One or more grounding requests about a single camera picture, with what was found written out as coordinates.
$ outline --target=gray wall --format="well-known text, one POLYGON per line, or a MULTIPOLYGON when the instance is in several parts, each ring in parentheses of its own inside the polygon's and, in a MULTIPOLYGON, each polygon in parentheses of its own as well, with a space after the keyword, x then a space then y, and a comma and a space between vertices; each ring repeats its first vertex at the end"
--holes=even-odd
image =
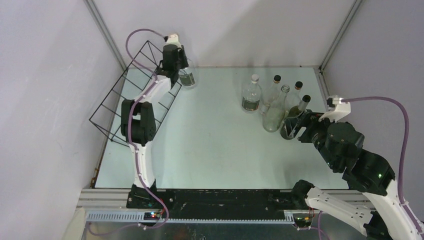
MULTIPOLYGON (((404 194, 424 219, 424 1, 368 0, 341 41, 325 77, 331 94, 391 97, 406 107, 410 134, 404 194)), ((381 101, 352 103, 346 118, 365 135, 364 148, 398 171, 404 132, 401 111, 381 101)))
MULTIPOLYGON (((95 0, 122 56, 139 28, 178 32, 200 66, 319 65, 354 0, 95 0)), ((135 53, 156 35, 137 33, 135 53)))
POLYGON ((57 240, 102 149, 88 118, 121 70, 82 0, 1 1, 0 48, 0 239, 57 240))

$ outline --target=glass bottle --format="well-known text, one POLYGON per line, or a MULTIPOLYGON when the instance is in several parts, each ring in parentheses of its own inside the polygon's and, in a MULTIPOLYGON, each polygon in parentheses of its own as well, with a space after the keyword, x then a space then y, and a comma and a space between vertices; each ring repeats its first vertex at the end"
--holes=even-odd
POLYGON ((280 135, 283 139, 291 140, 295 138, 294 131, 292 131, 298 123, 298 118, 304 113, 308 103, 311 101, 311 96, 305 95, 298 105, 290 108, 287 117, 282 121, 280 135))
POLYGON ((297 106, 299 102, 301 101, 301 89, 303 87, 303 83, 301 81, 297 81, 294 85, 294 90, 290 91, 290 93, 287 95, 287 112, 285 113, 286 116, 289 113, 289 110, 293 108, 294 106, 297 106))
POLYGON ((279 97, 280 94, 280 88, 278 87, 278 84, 281 81, 280 75, 274 76, 274 84, 272 84, 267 90, 263 92, 262 95, 262 101, 260 103, 259 113, 261 115, 265 114, 270 108, 271 103, 276 100, 279 97))
POLYGON ((271 102, 269 109, 262 117, 263 128, 270 133, 277 131, 280 128, 281 122, 286 112, 287 93, 290 91, 289 85, 283 85, 278 98, 271 102))
POLYGON ((252 114, 258 110, 262 97, 262 89, 258 84, 259 75, 253 74, 250 84, 241 91, 241 108, 245 113, 252 114))
POLYGON ((186 89, 193 89, 197 86, 198 76, 197 70, 193 61, 187 58, 188 67, 184 69, 180 69, 178 72, 179 80, 181 81, 181 85, 186 89))

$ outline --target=black wire rack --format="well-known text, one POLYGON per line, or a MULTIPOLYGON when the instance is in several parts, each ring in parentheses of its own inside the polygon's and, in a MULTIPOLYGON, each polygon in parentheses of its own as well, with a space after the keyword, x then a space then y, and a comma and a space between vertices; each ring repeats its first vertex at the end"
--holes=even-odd
MULTIPOLYGON (((146 66, 153 64, 152 69, 157 69, 161 66, 162 62, 158 61, 161 57, 162 51, 148 40, 137 52, 134 59, 139 63, 146 64, 146 66)), ((150 71, 141 69, 134 63, 134 60, 131 61, 88 120, 111 142, 128 147, 125 137, 121 134, 121 102, 137 97, 152 77, 153 74, 150 71), (110 116, 111 120, 105 123, 105 118, 110 116)), ((157 105, 153 105, 156 132, 164 122, 181 87, 182 85, 176 82, 168 94, 157 105)))

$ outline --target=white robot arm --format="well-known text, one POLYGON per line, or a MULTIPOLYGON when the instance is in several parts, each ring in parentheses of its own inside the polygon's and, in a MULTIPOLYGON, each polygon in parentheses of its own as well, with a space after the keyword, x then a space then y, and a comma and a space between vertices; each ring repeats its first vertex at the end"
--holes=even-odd
MULTIPOLYGON (((297 204, 326 212, 369 240, 422 240, 422 232, 418 232, 399 201, 398 181, 389 163, 362 149, 364 135, 352 125, 336 123, 351 111, 350 103, 342 100, 338 96, 330 97, 327 102, 330 111, 307 112, 293 131, 297 133, 306 127, 299 141, 313 143, 333 172, 343 173, 349 188, 362 192, 376 211, 339 200, 304 180, 297 182, 292 190, 297 204)), ((412 215, 424 229, 424 224, 412 215)))
POLYGON ((152 167, 151 147, 152 140, 156 134, 156 123, 153 112, 153 104, 158 103, 161 98, 171 90, 178 80, 178 72, 180 69, 188 67, 187 57, 185 55, 184 46, 179 42, 177 34, 171 34, 165 37, 165 45, 163 47, 163 59, 160 66, 155 70, 156 77, 150 79, 144 90, 134 99, 124 100, 121 104, 121 133, 128 141, 128 134, 135 147, 130 144, 131 152, 137 164, 134 161, 135 177, 134 184, 138 188, 144 188, 140 182, 139 174, 146 187, 150 188, 155 182, 155 176, 152 167), (140 115, 140 120, 132 119, 131 133, 128 131, 128 121, 130 108, 136 104, 133 116, 140 115))

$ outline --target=bottle label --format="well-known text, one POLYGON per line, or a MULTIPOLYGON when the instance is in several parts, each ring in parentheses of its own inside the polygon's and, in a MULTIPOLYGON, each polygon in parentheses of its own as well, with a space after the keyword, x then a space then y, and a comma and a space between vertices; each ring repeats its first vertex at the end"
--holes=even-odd
POLYGON ((259 100, 257 101, 248 101, 246 100, 244 97, 241 101, 241 106, 246 110, 246 111, 255 111, 258 109, 259 107, 259 100))
POLYGON ((189 73, 189 74, 181 74, 179 75, 179 79, 181 80, 181 84, 183 86, 191 86, 195 84, 195 78, 193 77, 193 73, 189 73))

